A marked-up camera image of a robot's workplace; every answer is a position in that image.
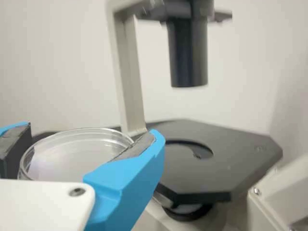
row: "dark gray cylinder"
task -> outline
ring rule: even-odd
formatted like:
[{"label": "dark gray cylinder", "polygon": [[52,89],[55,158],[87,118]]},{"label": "dark gray cylinder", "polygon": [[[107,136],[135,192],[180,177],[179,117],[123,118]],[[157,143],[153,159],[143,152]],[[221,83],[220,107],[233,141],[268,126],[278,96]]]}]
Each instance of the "dark gray cylinder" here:
[{"label": "dark gray cylinder", "polygon": [[167,21],[171,86],[196,87],[207,84],[207,21]]}]

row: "white wall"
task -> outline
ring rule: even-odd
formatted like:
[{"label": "white wall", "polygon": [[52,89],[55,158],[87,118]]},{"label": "white wall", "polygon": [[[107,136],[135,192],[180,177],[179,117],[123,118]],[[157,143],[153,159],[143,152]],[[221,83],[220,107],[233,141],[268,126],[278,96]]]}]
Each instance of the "white wall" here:
[{"label": "white wall", "polygon": [[[233,20],[209,26],[206,87],[172,89],[166,28],[138,23],[146,120],[270,133],[286,160],[304,153],[308,2],[215,3]],[[119,124],[104,1],[0,0],[0,15],[0,126],[29,120],[38,133]]]}]

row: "white panel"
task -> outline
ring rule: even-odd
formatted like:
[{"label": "white panel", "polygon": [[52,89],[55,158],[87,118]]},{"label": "white panel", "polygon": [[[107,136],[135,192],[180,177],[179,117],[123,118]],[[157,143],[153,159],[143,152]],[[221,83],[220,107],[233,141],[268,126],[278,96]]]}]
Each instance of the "white panel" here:
[{"label": "white panel", "polygon": [[[0,180],[0,230],[83,230],[95,200],[94,189],[83,183]],[[85,190],[70,196],[75,188]]]}]

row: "clear petri dish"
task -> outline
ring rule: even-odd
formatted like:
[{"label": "clear petri dish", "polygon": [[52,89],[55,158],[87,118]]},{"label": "clear petri dish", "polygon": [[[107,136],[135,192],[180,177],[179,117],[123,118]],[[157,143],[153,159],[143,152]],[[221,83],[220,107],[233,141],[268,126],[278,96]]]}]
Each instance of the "clear petri dish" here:
[{"label": "clear petri dish", "polygon": [[58,132],[27,149],[18,178],[81,182],[83,176],[117,156],[133,140],[108,128],[80,128]]}]

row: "petri dish lid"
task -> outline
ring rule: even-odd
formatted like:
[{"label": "petri dish lid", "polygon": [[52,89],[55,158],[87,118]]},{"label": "petri dish lid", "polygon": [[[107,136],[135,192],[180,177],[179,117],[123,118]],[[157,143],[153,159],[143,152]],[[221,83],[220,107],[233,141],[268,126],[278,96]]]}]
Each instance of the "petri dish lid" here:
[{"label": "petri dish lid", "polygon": [[58,132],[28,148],[20,161],[19,178],[80,182],[132,143],[130,137],[109,128]]}]

